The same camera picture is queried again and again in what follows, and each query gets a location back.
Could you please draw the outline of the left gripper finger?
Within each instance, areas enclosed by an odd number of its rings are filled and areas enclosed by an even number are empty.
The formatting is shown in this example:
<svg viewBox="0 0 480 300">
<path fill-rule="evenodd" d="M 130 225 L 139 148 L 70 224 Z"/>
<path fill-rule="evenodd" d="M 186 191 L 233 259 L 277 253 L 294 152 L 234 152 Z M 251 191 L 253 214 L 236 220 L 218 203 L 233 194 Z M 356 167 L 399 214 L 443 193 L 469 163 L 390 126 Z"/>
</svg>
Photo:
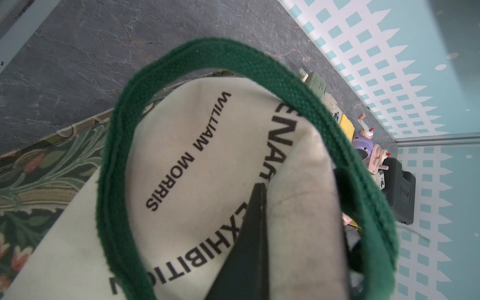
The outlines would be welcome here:
<svg viewBox="0 0 480 300">
<path fill-rule="evenodd" d="M 207 300 L 268 300 L 270 277 L 266 185 L 254 185 L 239 236 Z"/>
</svg>

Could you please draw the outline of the cream canvas tote bag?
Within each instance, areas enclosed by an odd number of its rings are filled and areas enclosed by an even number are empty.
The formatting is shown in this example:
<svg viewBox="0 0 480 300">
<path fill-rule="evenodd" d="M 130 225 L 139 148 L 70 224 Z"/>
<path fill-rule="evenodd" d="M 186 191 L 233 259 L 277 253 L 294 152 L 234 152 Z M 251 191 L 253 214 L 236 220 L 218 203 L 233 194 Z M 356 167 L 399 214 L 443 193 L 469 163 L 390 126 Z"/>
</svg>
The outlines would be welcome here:
<svg viewBox="0 0 480 300">
<path fill-rule="evenodd" d="M 266 185 L 269 300 L 387 300 L 395 219 L 340 125 L 298 77 L 223 38 L 128 82 L 109 119 L 1 198 L 77 193 L 39 243 L 1 238 L 4 300 L 207 300 Z"/>
</svg>

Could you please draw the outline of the cream crank pencil sharpener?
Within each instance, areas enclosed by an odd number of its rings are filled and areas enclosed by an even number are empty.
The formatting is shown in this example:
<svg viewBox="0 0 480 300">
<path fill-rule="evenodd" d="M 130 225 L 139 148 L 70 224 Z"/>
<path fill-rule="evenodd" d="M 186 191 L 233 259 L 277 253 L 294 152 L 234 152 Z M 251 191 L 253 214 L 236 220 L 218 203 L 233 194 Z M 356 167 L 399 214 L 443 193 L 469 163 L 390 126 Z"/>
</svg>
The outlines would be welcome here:
<svg viewBox="0 0 480 300">
<path fill-rule="evenodd" d="M 385 189 L 386 184 L 385 184 L 385 175 L 383 173 L 377 173 L 373 176 L 376 184 L 380 188 L 380 190 Z"/>
</svg>

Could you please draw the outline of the purple pencil sharpener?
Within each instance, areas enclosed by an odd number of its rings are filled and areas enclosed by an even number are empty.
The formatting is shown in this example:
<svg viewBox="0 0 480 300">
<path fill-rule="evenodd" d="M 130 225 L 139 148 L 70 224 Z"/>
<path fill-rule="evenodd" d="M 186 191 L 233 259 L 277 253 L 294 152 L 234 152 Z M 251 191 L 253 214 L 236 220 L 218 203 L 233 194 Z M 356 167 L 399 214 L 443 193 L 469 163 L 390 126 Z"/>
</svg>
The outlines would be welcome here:
<svg viewBox="0 0 480 300">
<path fill-rule="evenodd" d="M 360 124 L 361 129 L 356 131 L 352 138 L 352 145 L 362 160 L 365 160 L 371 156 L 374 147 L 372 138 L 374 136 L 373 131 L 375 129 L 365 123 L 365 117 L 365 113 L 362 113 L 362 115 L 358 117 L 357 122 Z"/>
</svg>

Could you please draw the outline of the pink pencil sharpener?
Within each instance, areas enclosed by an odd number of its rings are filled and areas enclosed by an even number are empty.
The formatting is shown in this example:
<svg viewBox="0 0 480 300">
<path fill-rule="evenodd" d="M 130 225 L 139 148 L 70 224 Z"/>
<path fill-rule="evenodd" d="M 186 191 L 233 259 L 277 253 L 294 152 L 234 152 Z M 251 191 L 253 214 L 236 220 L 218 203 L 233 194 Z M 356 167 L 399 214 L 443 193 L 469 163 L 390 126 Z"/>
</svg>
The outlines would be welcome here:
<svg viewBox="0 0 480 300">
<path fill-rule="evenodd" d="M 375 144 L 367 164 L 369 172 L 372 175 L 377 175 L 379 170 L 388 171 L 390 167 L 383 163 L 389 157 L 391 157 L 391 153 L 387 149 L 383 149 L 379 144 Z"/>
</svg>

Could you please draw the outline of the yellow pencil sharpener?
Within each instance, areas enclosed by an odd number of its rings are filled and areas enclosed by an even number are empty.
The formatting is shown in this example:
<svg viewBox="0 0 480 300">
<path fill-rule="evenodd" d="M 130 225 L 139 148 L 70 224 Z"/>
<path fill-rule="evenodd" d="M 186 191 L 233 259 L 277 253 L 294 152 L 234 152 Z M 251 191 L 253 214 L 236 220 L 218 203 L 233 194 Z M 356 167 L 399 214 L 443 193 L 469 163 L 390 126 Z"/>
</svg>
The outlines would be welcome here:
<svg viewBox="0 0 480 300">
<path fill-rule="evenodd" d="M 349 140 L 349 142 L 351 142 L 355 135 L 355 127 L 353 126 L 352 122 L 348 119 L 348 117 L 345 114 L 341 116 L 339 125 L 342 129 L 342 132 L 346 135 L 347 139 Z"/>
</svg>

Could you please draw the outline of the beige pencil sharpener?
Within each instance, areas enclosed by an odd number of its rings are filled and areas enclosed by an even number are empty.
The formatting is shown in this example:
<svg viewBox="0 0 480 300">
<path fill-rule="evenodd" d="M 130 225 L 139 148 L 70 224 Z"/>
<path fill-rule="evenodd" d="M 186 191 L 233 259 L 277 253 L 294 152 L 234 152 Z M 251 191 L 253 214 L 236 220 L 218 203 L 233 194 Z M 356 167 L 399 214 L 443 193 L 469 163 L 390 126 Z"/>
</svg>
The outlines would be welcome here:
<svg viewBox="0 0 480 300">
<path fill-rule="evenodd" d="M 327 107 L 327 109 L 330 111 L 332 114 L 332 117 L 337 123 L 340 123 L 341 118 L 343 116 L 343 111 L 341 108 L 338 106 L 337 101 L 330 95 L 330 93 L 326 92 L 324 94 L 324 98 L 322 100 L 322 103 Z"/>
</svg>

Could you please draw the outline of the green pencil sharpener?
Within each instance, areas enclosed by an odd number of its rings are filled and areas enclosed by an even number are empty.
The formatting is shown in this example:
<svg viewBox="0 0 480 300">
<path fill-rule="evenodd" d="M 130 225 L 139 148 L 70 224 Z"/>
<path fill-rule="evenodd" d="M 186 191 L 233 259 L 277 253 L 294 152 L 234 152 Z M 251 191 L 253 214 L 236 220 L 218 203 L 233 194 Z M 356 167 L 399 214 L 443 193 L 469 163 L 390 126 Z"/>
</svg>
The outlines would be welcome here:
<svg viewBox="0 0 480 300">
<path fill-rule="evenodd" d="M 326 93 L 326 83 L 317 72 L 306 72 L 303 68 L 298 69 L 301 81 L 323 101 Z"/>
</svg>

